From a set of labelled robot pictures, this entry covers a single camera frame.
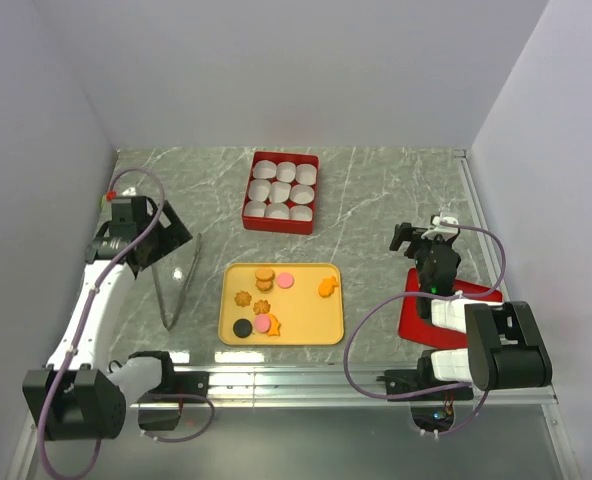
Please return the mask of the pink round cookie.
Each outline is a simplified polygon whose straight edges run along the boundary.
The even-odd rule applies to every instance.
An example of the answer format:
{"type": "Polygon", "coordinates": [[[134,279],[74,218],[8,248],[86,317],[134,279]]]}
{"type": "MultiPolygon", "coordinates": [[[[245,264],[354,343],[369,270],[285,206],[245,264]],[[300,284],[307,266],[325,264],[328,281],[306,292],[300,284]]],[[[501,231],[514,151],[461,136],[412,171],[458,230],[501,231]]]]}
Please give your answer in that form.
{"type": "Polygon", "coordinates": [[[271,324],[272,320],[268,314],[259,314],[254,318],[254,328],[257,332],[267,333],[271,324]]]}
{"type": "Polygon", "coordinates": [[[294,285],[295,278],[289,272],[282,272],[275,278],[276,284],[281,289],[289,289],[294,285]]]}

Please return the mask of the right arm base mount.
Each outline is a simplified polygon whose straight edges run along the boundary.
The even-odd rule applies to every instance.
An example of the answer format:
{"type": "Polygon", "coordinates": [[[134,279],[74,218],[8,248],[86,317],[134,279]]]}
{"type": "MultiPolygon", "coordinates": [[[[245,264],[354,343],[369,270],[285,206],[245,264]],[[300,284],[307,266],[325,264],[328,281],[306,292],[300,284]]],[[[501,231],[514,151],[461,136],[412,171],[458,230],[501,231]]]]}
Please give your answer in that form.
{"type": "MultiPolygon", "coordinates": [[[[385,370],[376,377],[385,387],[387,395],[410,393],[430,387],[447,385],[432,379],[429,375],[421,377],[417,370],[385,370]]],[[[434,392],[409,399],[413,425],[421,433],[441,435],[455,427],[456,401],[471,401],[474,392],[471,387],[434,392]]]]}

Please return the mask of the white paper cup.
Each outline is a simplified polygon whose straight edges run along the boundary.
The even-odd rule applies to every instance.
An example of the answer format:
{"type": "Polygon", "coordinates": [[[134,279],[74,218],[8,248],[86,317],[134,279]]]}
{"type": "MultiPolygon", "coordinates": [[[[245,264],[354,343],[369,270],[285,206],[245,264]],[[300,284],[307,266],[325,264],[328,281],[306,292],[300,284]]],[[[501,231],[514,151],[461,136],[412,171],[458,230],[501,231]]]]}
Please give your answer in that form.
{"type": "Polygon", "coordinates": [[[249,201],[243,210],[245,217],[264,218],[266,211],[266,203],[263,201],[249,201]]]}
{"type": "Polygon", "coordinates": [[[292,221],[311,222],[313,211],[305,205],[296,205],[289,210],[289,219],[292,221]]]}
{"type": "Polygon", "coordinates": [[[277,165],[269,160],[261,160],[252,168],[254,179],[271,180],[276,176],[277,165]]]}
{"type": "Polygon", "coordinates": [[[280,162],[276,167],[276,179],[279,182],[291,184],[296,178],[297,166],[293,162],[280,162]]]}
{"type": "Polygon", "coordinates": [[[270,203],[265,209],[264,217],[274,220],[289,220],[290,209],[285,203],[270,203]]]}
{"type": "Polygon", "coordinates": [[[290,198],[291,184],[276,181],[271,184],[269,192],[269,201],[274,203],[285,203],[290,198]]]}
{"type": "Polygon", "coordinates": [[[289,198],[297,205],[308,205],[314,201],[315,191],[311,186],[297,184],[291,188],[289,198]]]}
{"type": "Polygon", "coordinates": [[[249,184],[247,196],[254,202],[265,202],[271,190],[271,182],[265,179],[255,179],[249,184]]]}
{"type": "Polygon", "coordinates": [[[296,167],[295,179],[299,184],[312,186],[316,184],[318,169],[312,164],[299,164],[296,167]]]}

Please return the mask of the aluminium rail front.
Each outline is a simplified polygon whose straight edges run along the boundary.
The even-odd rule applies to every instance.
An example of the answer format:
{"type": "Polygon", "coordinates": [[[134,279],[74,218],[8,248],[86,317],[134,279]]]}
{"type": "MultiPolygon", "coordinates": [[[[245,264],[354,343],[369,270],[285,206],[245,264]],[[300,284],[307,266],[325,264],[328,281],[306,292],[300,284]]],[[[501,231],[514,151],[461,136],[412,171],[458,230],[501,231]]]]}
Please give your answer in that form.
{"type": "MultiPolygon", "coordinates": [[[[364,389],[384,394],[383,382],[376,380],[393,366],[377,363],[353,364],[352,378],[364,389]]],[[[177,372],[203,371],[209,374],[208,397],[217,406],[296,407],[296,406],[402,406],[372,399],[355,391],[347,382],[342,364],[215,364],[177,365],[177,372]]],[[[485,406],[556,405],[553,387],[490,392],[485,406]]]]}

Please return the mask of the metal tongs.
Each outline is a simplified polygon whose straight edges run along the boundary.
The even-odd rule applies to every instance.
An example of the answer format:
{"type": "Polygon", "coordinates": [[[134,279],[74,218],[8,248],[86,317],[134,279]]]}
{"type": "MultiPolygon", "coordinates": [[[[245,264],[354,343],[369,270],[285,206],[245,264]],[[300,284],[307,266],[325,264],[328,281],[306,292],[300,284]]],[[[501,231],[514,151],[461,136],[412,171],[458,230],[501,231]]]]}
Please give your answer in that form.
{"type": "Polygon", "coordinates": [[[155,289],[157,304],[158,304],[158,311],[159,316],[161,319],[162,326],[168,331],[171,332],[172,329],[176,326],[178,320],[180,319],[182,309],[185,305],[187,300],[187,296],[189,293],[189,288],[191,282],[193,280],[194,274],[196,272],[196,268],[198,266],[200,253],[202,250],[202,234],[199,233],[195,238],[195,248],[192,257],[192,262],[187,269],[187,272],[184,273],[182,269],[176,268],[173,271],[172,277],[176,279],[175,275],[179,274],[181,281],[180,290],[177,296],[176,304],[173,308],[172,314],[170,316],[167,315],[167,309],[165,307],[165,298],[163,295],[163,288],[161,283],[161,276],[160,276],[160,269],[157,265],[151,267],[153,285],[155,289]]]}

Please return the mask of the orange fish cookie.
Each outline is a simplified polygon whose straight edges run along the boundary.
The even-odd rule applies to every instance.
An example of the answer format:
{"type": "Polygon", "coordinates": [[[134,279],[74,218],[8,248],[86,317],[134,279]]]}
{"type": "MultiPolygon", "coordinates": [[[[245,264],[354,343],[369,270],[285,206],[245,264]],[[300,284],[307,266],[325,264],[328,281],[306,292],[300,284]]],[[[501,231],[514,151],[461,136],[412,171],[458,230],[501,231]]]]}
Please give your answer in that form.
{"type": "Polygon", "coordinates": [[[339,286],[338,279],[335,276],[330,276],[324,278],[318,286],[318,294],[323,297],[327,298],[331,296],[335,289],[339,286]]]}
{"type": "Polygon", "coordinates": [[[281,324],[278,321],[277,317],[273,314],[268,314],[270,325],[266,332],[268,336],[279,336],[280,335],[280,327],[281,324]]]}

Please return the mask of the orange fish cookie lower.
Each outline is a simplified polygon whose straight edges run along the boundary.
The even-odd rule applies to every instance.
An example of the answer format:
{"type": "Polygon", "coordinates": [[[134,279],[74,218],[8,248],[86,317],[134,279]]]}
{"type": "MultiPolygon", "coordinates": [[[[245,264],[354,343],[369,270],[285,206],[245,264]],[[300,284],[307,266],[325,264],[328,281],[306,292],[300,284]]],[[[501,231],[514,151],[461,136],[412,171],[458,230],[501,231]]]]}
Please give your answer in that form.
{"type": "Polygon", "coordinates": [[[278,321],[277,317],[273,314],[268,314],[270,325],[266,332],[268,336],[279,336],[280,335],[280,327],[281,324],[278,321]]]}

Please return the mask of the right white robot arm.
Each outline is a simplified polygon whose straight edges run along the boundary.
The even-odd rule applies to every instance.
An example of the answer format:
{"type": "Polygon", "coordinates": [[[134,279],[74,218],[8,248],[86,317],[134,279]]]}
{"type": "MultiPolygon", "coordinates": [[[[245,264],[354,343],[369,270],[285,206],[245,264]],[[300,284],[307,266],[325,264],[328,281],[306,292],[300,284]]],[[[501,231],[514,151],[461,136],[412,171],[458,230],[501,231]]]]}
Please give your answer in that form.
{"type": "Polygon", "coordinates": [[[389,249],[402,245],[414,261],[408,274],[400,323],[411,317],[431,332],[463,338],[458,347],[429,343],[417,362],[416,386],[438,399],[452,383],[482,391],[529,389],[551,384],[553,366],[530,305],[502,299],[496,287],[459,285],[461,257],[453,244],[465,228],[435,215],[429,227],[395,226],[389,249]]]}

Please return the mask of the round tan cookie top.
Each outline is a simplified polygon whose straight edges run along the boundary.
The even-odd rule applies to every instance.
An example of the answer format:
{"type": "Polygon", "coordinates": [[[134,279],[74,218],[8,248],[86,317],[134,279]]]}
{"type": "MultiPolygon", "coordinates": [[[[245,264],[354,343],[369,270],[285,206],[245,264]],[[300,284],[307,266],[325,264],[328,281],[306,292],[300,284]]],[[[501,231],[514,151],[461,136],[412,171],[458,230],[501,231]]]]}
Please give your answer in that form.
{"type": "Polygon", "coordinates": [[[269,267],[261,267],[255,271],[255,278],[261,282],[272,281],[274,276],[274,270],[269,267]]]}

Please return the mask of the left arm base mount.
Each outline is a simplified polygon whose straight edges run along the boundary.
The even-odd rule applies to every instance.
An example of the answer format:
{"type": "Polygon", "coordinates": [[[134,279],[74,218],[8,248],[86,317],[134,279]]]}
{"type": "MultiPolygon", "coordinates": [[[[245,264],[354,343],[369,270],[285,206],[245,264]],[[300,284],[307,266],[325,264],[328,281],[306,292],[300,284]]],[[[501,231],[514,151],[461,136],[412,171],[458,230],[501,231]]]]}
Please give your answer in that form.
{"type": "Polygon", "coordinates": [[[138,401],[138,425],[145,432],[171,432],[187,406],[206,405],[209,374],[202,371],[175,372],[171,384],[148,391],[138,401]]]}

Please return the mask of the aluminium rail right side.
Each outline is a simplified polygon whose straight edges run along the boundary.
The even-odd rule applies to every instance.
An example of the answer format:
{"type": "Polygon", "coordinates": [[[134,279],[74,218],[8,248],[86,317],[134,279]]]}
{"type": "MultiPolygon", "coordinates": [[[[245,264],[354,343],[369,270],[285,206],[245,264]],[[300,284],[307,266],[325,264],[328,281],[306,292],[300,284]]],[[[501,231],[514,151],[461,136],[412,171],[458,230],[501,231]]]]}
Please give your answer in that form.
{"type": "MultiPolygon", "coordinates": [[[[473,225],[479,228],[488,229],[474,178],[468,163],[468,151],[466,149],[455,149],[453,154],[455,160],[459,164],[458,168],[471,211],[473,225]]],[[[498,279],[498,275],[501,273],[501,257],[497,243],[488,235],[478,233],[477,236],[482,248],[489,277],[491,280],[496,281],[498,279]]]]}

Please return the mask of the red cookie box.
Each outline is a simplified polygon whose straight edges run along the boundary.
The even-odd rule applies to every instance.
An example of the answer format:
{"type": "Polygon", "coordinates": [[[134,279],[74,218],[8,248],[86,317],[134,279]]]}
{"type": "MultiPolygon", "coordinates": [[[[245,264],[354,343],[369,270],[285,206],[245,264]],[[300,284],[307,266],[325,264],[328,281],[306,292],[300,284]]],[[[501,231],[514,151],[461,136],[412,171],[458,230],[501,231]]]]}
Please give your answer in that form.
{"type": "MultiPolygon", "coordinates": [[[[292,152],[272,152],[272,151],[257,151],[253,154],[252,157],[252,164],[250,167],[250,173],[248,175],[248,180],[245,188],[245,195],[244,195],[244,202],[242,206],[242,223],[243,227],[247,230],[254,230],[254,231],[264,231],[264,232],[274,232],[274,233],[284,233],[284,234],[296,234],[296,235],[310,235],[314,229],[314,219],[316,214],[316,201],[318,197],[318,180],[320,179],[320,162],[319,159],[314,155],[309,154],[301,154],[301,153],[292,153],[292,152]],[[315,199],[311,204],[305,205],[312,209],[313,211],[313,219],[311,222],[300,222],[300,221],[292,221],[292,220],[274,220],[268,218],[253,218],[253,217],[245,217],[243,215],[243,210],[245,205],[251,201],[248,196],[248,188],[249,184],[253,178],[252,168],[254,165],[261,161],[261,160],[269,160],[274,162],[276,165],[280,162],[293,162],[298,166],[299,164],[312,164],[315,165],[318,169],[317,173],[317,180],[316,184],[312,185],[311,187],[315,191],[315,199]]],[[[268,180],[271,182],[278,181],[276,176],[268,180]]],[[[291,188],[295,185],[299,184],[296,179],[291,183],[291,188]]],[[[268,206],[271,202],[269,198],[265,201],[266,205],[268,206]]],[[[285,204],[291,209],[293,206],[297,204],[293,203],[290,198],[285,204]]]]}

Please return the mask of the red box lid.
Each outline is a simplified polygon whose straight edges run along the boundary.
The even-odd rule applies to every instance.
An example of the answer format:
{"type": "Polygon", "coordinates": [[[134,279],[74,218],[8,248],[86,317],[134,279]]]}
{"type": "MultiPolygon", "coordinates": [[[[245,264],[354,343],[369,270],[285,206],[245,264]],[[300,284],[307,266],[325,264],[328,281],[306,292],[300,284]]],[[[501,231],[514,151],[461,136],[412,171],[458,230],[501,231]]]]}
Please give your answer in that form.
{"type": "MultiPolygon", "coordinates": [[[[457,290],[463,290],[464,293],[482,293],[487,291],[487,287],[479,284],[455,280],[457,290]]],[[[416,268],[409,269],[405,284],[406,292],[416,292],[419,290],[418,274],[416,268]]],[[[402,339],[409,340],[418,344],[436,349],[458,349],[467,347],[467,338],[464,333],[431,326],[421,319],[416,310],[416,297],[406,297],[403,300],[400,321],[398,326],[398,335],[402,339]]],[[[483,301],[502,302],[503,294],[500,290],[485,296],[483,301]]]]}

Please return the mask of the black round cookie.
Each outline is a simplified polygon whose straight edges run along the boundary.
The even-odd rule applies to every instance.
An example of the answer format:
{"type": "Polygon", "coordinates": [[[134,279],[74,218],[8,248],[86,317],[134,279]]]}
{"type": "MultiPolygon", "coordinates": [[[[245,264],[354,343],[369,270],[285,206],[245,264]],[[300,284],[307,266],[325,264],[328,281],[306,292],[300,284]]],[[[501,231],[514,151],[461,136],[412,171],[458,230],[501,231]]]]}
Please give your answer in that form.
{"type": "Polygon", "coordinates": [[[240,318],[234,322],[232,331],[237,338],[248,338],[253,333],[253,325],[250,320],[240,318]]]}

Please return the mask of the round tan cookie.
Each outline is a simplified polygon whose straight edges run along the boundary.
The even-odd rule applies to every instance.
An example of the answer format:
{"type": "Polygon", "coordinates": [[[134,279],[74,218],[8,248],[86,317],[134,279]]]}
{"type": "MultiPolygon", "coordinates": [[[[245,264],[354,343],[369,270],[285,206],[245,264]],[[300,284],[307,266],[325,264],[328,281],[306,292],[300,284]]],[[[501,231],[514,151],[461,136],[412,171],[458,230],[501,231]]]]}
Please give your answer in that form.
{"type": "Polygon", "coordinates": [[[261,267],[255,271],[255,278],[261,282],[272,281],[274,276],[274,270],[269,267],[261,267]]]}
{"type": "Polygon", "coordinates": [[[266,292],[266,291],[269,291],[272,289],[273,281],[272,280],[267,280],[267,281],[257,280],[255,282],[255,286],[259,291],[266,292]]]}

